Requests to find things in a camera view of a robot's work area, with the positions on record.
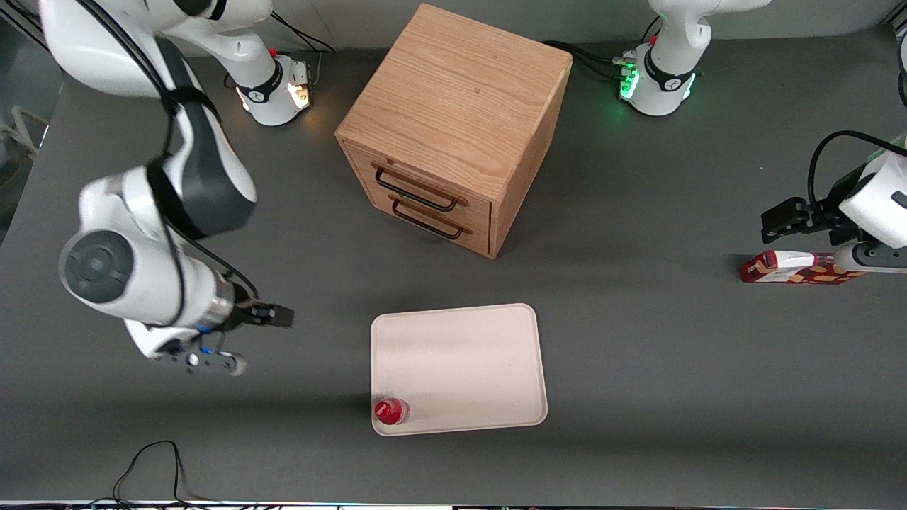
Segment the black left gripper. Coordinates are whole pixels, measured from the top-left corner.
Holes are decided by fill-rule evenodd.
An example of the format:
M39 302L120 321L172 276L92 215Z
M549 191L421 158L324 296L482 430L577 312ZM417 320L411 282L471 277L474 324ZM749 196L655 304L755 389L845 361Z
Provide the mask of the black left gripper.
M810 207L812 208L813 226L819 230L829 231L829 241L833 246L860 239L859 227L841 212L841 203L857 187L866 164L849 171L830 187L826 197L817 200L816 168L808 171L807 193L809 204L804 199L786 199L761 214L761 240L771 244L786 236L808 234L810 232Z

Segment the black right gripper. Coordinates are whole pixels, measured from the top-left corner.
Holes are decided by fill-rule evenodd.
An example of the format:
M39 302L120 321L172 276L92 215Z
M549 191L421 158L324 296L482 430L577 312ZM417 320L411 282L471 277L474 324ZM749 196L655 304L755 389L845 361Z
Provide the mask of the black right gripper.
M243 325L258 327L292 327L295 311L281 305L259 301L244 306L235 305L227 316L227 332Z

